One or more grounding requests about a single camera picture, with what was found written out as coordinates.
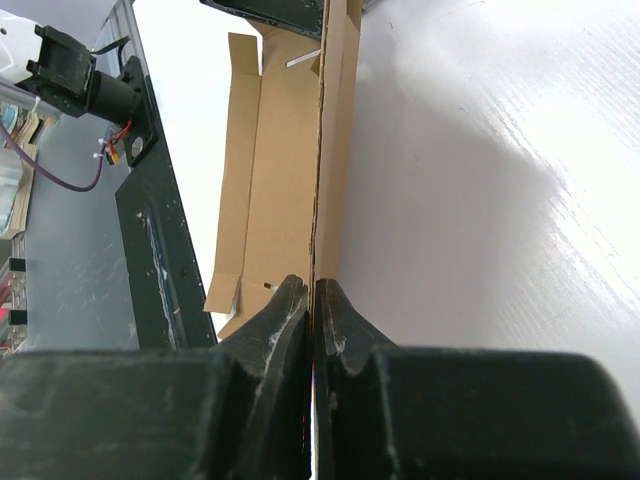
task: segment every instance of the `white table surface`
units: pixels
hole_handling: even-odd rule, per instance
[[[242,22],[174,5],[134,10],[208,282]],[[640,418],[638,24],[633,0],[365,16],[339,276],[365,317],[400,344],[588,354]]]

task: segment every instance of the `black mounting bracket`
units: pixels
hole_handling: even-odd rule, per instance
[[[131,129],[122,142],[127,163],[134,167],[158,141],[148,79],[138,57],[131,57],[120,75],[120,80],[129,84],[140,94],[141,99],[133,112]]]

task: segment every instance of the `dark gray panel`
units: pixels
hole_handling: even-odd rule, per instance
[[[39,162],[84,185],[107,123],[64,117],[41,144]],[[26,234],[29,348],[137,349],[129,276],[114,192],[126,162],[105,164],[88,193],[66,191],[36,176]]]

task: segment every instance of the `brown cardboard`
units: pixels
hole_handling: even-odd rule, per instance
[[[215,272],[205,309],[236,316],[224,338],[294,273],[335,276],[357,64],[358,0],[327,0],[321,42],[255,25],[230,34],[227,152]],[[287,63],[321,48],[319,58]]]

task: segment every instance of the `screw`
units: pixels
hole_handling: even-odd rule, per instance
[[[140,155],[140,152],[142,152],[143,148],[144,140],[142,140],[142,137],[137,137],[131,144],[131,155],[137,157],[138,155]]]

